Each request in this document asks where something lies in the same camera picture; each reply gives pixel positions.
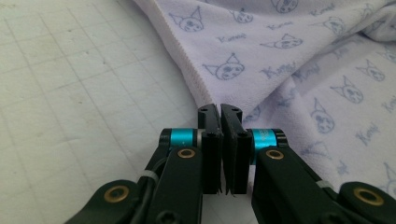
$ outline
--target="black cable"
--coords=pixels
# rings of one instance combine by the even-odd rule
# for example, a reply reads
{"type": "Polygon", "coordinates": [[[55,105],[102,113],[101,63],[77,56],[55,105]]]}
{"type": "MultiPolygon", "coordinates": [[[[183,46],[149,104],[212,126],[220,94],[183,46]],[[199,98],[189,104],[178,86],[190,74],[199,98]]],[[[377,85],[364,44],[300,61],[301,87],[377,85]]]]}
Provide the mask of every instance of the black cable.
{"type": "MultiPolygon", "coordinates": [[[[152,172],[156,173],[166,164],[166,160],[167,158],[163,158],[159,161],[157,161],[157,163],[155,163],[155,165],[152,168],[152,172]]],[[[131,219],[130,224],[140,224],[140,223],[144,223],[144,220],[146,218],[147,212],[149,210],[149,205],[151,204],[151,199],[152,196],[154,194],[154,190],[155,190],[155,182],[152,178],[149,177],[145,177],[142,176],[144,178],[146,178],[146,185],[142,188],[144,189],[144,193],[141,204],[136,208],[136,211],[134,213],[133,218],[131,219]]]]}

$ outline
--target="black metal bracket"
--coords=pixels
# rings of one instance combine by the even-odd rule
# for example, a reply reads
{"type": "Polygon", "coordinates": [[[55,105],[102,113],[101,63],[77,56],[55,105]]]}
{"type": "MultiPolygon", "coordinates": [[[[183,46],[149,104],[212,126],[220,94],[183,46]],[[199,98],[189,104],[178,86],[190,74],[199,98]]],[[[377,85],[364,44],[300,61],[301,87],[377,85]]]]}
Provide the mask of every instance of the black metal bracket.
{"type": "Polygon", "coordinates": [[[252,207],[265,224],[396,223],[396,200],[361,183],[335,193],[290,147],[277,129],[245,130],[242,110],[221,105],[198,109],[198,129],[164,129],[137,183],[103,185],[66,223],[200,223],[202,196],[221,189],[247,192],[256,161],[252,207]]]}

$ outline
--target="cat eye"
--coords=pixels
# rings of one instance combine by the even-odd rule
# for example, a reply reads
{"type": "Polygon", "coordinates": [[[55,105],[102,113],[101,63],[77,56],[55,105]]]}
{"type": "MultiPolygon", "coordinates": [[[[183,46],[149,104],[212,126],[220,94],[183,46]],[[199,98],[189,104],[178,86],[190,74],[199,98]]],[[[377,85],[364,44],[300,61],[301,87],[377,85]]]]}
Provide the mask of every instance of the cat eye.
{"type": "Polygon", "coordinates": [[[230,66],[224,67],[223,71],[224,72],[231,72],[233,69],[230,66]]]}

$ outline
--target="blue ring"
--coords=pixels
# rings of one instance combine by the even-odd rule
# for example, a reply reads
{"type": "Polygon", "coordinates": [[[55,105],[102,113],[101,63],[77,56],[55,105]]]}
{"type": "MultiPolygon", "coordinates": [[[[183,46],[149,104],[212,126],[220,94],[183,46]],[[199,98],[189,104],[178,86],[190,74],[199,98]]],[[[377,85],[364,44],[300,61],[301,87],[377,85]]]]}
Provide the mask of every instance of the blue ring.
{"type": "Polygon", "coordinates": [[[254,158],[251,164],[255,165],[259,151],[264,147],[276,147],[277,141],[276,135],[272,129],[252,129],[251,131],[254,139],[254,158]]]}

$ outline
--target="screw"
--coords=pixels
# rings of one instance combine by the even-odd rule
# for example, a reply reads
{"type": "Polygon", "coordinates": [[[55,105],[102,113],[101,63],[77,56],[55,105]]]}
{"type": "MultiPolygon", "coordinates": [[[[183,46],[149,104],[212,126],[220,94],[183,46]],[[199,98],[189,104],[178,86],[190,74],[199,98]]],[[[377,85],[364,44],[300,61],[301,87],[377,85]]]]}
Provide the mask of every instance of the screw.
{"type": "Polygon", "coordinates": [[[158,214],[155,224],[181,224],[180,217],[177,213],[171,211],[163,211],[158,214]]]}

